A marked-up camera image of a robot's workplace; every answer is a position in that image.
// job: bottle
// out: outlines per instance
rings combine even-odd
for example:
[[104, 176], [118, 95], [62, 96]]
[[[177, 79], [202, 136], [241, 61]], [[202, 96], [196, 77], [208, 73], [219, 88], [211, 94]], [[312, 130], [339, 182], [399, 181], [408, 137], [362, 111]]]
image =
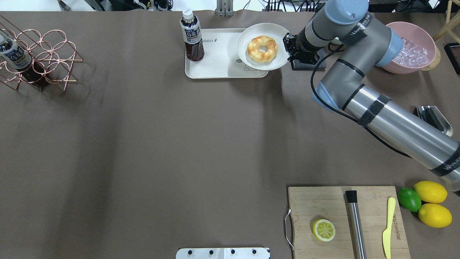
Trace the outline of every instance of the bottle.
[[32, 56], [23, 49], [13, 39], [5, 38], [0, 34], [0, 56], [3, 57], [8, 64], [12, 65], [26, 81], [32, 85], [42, 89], [48, 85], [45, 76], [39, 73], [45, 73], [45, 69], [38, 63], [32, 64]]
[[191, 9], [182, 11], [180, 19], [182, 35], [185, 42], [185, 55], [191, 61], [200, 61], [204, 57], [203, 39], [201, 38], [200, 21]]

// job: metal muddler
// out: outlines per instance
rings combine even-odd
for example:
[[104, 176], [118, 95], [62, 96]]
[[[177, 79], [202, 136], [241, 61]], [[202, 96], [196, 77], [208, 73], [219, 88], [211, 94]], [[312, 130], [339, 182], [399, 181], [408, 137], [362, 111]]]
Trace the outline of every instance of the metal muddler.
[[355, 250], [359, 259], [366, 259], [366, 249], [364, 248], [364, 238], [362, 236], [361, 220], [359, 218], [358, 198], [356, 191], [345, 191], [345, 195], [351, 213], [351, 224], [353, 225]]

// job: bread ring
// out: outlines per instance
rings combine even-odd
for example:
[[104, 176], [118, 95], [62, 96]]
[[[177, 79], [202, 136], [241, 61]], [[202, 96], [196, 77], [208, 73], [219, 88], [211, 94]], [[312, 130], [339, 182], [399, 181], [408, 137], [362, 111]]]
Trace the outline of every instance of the bread ring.
[[[260, 46], [265, 46], [268, 50], [266, 52], [259, 51]], [[270, 62], [276, 57], [276, 54], [278, 54], [278, 46], [274, 39], [262, 35], [253, 38], [247, 45], [247, 54], [255, 62]]]

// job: wooden cutting board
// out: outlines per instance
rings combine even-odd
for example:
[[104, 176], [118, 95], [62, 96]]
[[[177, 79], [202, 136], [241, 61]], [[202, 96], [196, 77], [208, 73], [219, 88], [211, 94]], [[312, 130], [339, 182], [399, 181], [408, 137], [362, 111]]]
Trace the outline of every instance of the wooden cutting board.
[[[356, 190], [367, 257], [384, 259], [382, 232], [386, 228], [387, 200], [396, 197], [394, 186], [289, 187], [293, 224], [294, 259], [354, 259], [351, 224], [344, 193]], [[333, 240], [317, 240], [311, 228], [317, 219], [331, 221]], [[406, 232], [398, 203], [391, 232], [391, 259], [410, 258]]]

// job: white bottle cap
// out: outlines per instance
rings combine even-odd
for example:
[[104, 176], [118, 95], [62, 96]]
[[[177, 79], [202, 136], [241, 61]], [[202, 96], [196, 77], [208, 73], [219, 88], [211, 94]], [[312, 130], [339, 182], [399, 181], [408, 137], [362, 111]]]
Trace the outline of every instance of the white bottle cap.
[[185, 11], [182, 11], [182, 16], [184, 17], [184, 19], [186, 20], [190, 20], [193, 18], [193, 11], [192, 9], [187, 9]]

